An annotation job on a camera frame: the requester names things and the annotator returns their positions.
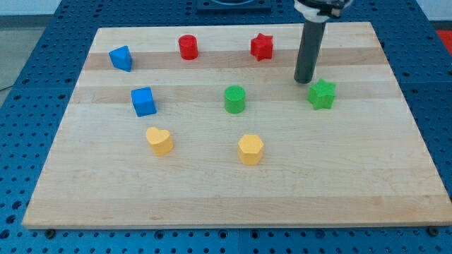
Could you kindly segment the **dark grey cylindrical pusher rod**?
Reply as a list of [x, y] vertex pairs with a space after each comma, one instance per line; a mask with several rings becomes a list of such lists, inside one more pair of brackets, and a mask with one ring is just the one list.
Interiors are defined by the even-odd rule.
[[298, 83], [309, 83], [314, 76], [325, 27], [326, 22], [305, 20], [294, 73]]

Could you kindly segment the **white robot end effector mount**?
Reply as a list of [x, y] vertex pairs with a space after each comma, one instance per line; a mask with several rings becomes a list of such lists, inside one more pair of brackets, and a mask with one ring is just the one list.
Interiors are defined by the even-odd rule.
[[329, 18], [340, 18], [353, 0], [294, 0], [294, 8], [313, 23], [325, 23]]

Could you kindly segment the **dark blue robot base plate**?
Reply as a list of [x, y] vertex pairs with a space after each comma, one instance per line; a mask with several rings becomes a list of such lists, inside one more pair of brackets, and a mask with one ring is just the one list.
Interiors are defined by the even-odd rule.
[[271, 0], [195, 0], [198, 12], [270, 11]]

